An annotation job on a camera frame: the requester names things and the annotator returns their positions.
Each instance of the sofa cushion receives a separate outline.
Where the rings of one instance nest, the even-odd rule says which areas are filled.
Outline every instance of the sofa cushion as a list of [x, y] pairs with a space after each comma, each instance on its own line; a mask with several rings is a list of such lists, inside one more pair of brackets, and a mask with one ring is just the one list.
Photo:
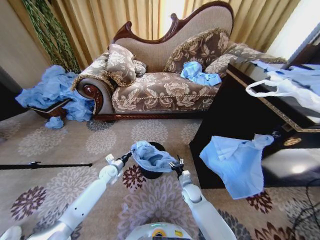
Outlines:
[[147, 71], [147, 64], [139, 60], [133, 60], [132, 62], [134, 65], [135, 76], [138, 78], [142, 77]]
[[247, 61], [260, 60], [268, 64], [287, 63], [287, 60], [285, 60], [283, 57], [274, 57], [269, 54], [254, 50], [244, 43], [235, 43], [232, 41], [228, 43], [227, 49], [225, 50], [224, 54], [232, 54]]
[[105, 75], [116, 81], [119, 86], [130, 86], [136, 80], [134, 58], [134, 55], [125, 47], [110, 44]]
[[112, 96], [119, 112], [199, 111], [210, 107], [220, 84], [204, 86], [177, 73], [146, 73], [128, 87], [118, 87]]
[[228, 32], [221, 28], [209, 29], [177, 46], [164, 67], [164, 72], [181, 73], [184, 63], [196, 61], [205, 69], [222, 55], [229, 42]]
[[206, 74], [219, 74], [220, 78], [223, 78], [226, 75], [228, 64], [236, 62], [237, 59], [238, 57], [233, 54], [223, 54], [210, 63], [204, 72]]

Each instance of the drawer handle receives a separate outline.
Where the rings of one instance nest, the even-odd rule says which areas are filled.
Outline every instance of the drawer handle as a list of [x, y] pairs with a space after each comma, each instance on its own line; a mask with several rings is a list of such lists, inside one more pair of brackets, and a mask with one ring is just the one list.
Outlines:
[[284, 143], [284, 146], [292, 146], [295, 144], [298, 144], [302, 141], [302, 139], [300, 137], [289, 137]]

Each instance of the yellow label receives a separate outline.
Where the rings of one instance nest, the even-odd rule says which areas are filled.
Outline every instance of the yellow label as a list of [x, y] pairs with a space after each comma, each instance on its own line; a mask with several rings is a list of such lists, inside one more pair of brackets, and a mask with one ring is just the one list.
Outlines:
[[174, 230], [174, 234], [178, 237], [182, 237], [183, 234], [182, 234], [182, 231], [178, 231], [178, 230]]

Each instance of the patterned rug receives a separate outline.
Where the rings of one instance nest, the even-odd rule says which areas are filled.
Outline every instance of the patterned rug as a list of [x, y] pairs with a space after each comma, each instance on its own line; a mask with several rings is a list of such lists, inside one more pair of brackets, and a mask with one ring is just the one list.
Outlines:
[[[120, 157], [135, 141], [158, 142], [172, 155], [184, 158], [198, 185], [188, 143], [201, 120], [120, 120], [116, 122], [65, 121], [61, 129], [44, 128], [45, 120], [28, 111], [0, 122], [1, 164], [93, 163], [92, 167], [3, 170], [0, 174], [0, 233], [13, 225], [23, 235], [52, 225], [106, 165], [105, 156]], [[247, 199], [232, 200], [225, 189], [204, 189], [240, 240], [287, 240], [294, 219], [308, 207], [304, 187], [266, 188]], [[312, 187], [313, 202], [320, 188]], [[142, 176], [131, 158], [123, 176], [109, 186], [87, 218], [72, 234], [73, 240], [123, 240], [136, 226], [169, 222], [183, 227], [194, 239], [203, 239], [187, 204], [181, 197], [176, 174], [150, 180]], [[297, 240], [318, 240], [320, 231], [309, 217], [296, 231]]]

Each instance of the floral carpet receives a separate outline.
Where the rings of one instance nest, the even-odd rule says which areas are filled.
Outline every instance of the floral carpet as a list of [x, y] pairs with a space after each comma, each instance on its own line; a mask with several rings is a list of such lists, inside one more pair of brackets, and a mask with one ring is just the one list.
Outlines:
[[[0, 164], [39, 161], [93, 166], [1, 171], [0, 233], [20, 225], [25, 239], [52, 225], [97, 179], [106, 155], [120, 157], [139, 140], [158, 142], [172, 156], [182, 156], [184, 169], [199, 184], [188, 145], [200, 126], [199, 119], [65, 120], [61, 129], [44, 128], [44, 123], [33, 111], [0, 122]], [[194, 239], [203, 240], [174, 172], [146, 179], [132, 158], [123, 171], [75, 229], [73, 240], [123, 240], [136, 226], [152, 222], [180, 225]], [[203, 189], [202, 193], [240, 240], [287, 240], [295, 218], [309, 206], [304, 187], [266, 188], [240, 200], [232, 200], [225, 189]], [[319, 187], [311, 187], [309, 193], [314, 203], [320, 200]], [[295, 239], [320, 239], [313, 217], [296, 228]]]

